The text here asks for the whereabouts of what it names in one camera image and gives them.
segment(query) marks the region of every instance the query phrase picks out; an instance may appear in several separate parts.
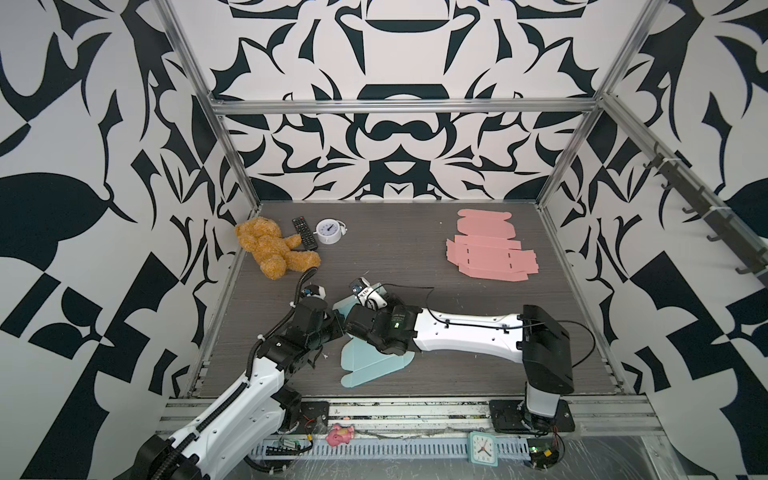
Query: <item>pink stuffed animal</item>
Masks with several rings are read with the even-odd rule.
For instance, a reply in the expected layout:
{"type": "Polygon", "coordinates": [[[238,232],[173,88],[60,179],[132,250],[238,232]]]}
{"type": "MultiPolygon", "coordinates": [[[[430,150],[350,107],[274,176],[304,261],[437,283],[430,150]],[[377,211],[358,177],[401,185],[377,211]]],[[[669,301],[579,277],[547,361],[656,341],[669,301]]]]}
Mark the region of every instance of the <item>pink stuffed animal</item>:
{"type": "Polygon", "coordinates": [[[336,423],[334,426],[331,427],[331,431],[328,432],[328,436],[326,436],[326,442],[328,442],[328,445],[335,447],[339,443],[349,443],[349,440],[351,440],[354,436],[355,436],[354,426],[350,425],[348,427],[342,428],[341,425],[336,423]]]}

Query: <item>brown teddy bear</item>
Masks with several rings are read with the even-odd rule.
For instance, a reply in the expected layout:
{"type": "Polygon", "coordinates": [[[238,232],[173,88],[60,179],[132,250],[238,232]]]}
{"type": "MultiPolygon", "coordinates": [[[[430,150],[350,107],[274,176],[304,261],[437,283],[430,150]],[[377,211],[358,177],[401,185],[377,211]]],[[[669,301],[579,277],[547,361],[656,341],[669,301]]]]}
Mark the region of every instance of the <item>brown teddy bear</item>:
{"type": "Polygon", "coordinates": [[[297,233],[283,238],[280,227],[274,220],[256,217],[235,227],[237,241],[242,248],[253,254],[256,263],[267,278],[277,280],[285,275],[286,268],[303,272],[311,266],[320,265],[317,252],[296,252],[293,248],[301,244],[297,233]]]}

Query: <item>white clock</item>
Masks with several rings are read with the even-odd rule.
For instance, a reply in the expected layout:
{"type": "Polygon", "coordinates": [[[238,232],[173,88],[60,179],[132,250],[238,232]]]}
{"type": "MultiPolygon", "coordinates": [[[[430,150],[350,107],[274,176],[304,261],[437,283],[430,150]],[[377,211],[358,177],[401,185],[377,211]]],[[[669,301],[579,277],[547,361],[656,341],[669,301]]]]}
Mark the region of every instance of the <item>white clock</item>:
{"type": "Polygon", "coordinates": [[[496,437],[483,432],[469,434],[469,461],[480,465],[498,465],[496,437]]]}

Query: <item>black and white pattern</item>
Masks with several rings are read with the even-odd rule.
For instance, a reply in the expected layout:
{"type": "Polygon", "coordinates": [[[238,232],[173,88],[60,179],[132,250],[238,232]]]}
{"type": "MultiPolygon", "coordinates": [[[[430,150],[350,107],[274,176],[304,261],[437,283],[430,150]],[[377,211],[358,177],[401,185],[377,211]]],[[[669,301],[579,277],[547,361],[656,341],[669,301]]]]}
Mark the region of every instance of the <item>black and white pattern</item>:
{"type": "Polygon", "coordinates": [[[113,478],[186,387],[250,208],[151,3],[0,18],[0,472],[113,478]]]}
{"type": "Polygon", "coordinates": [[[578,112],[231,115],[264,200],[535,199],[578,112]]]}
{"type": "Polygon", "coordinates": [[[768,238],[768,5],[671,0],[617,93],[768,238]]]}
{"type": "Polygon", "coordinates": [[[548,205],[558,240],[674,447],[719,480],[765,475],[768,290],[647,161],[603,114],[548,205]]]}
{"type": "Polygon", "coordinates": [[[644,0],[174,4],[217,98],[322,100],[592,96],[644,0]]]}

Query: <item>remote control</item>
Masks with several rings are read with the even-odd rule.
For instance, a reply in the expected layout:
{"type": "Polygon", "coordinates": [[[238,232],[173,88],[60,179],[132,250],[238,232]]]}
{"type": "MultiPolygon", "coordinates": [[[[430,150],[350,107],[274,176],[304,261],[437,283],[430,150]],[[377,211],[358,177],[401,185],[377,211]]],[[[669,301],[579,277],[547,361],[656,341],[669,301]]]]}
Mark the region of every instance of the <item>remote control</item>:
{"type": "Polygon", "coordinates": [[[301,235],[301,243],[304,244],[304,249],[317,250],[317,241],[315,236],[312,235],[310,226],[306,224],[304,217],[297,217],[291,221],[293,221],[293,226],[296,227],[296,232],[301,235]]]}

